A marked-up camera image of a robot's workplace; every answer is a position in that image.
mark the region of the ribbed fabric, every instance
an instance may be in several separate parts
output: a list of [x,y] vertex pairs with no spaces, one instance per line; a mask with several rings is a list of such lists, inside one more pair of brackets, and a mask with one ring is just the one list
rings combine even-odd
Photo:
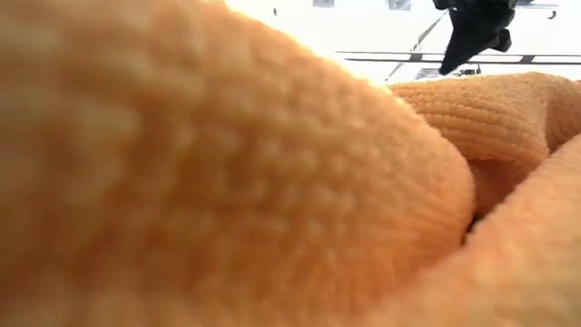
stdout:
[[0,0],[0,325],[575,326],[580,102],[381,89],[219,2]]

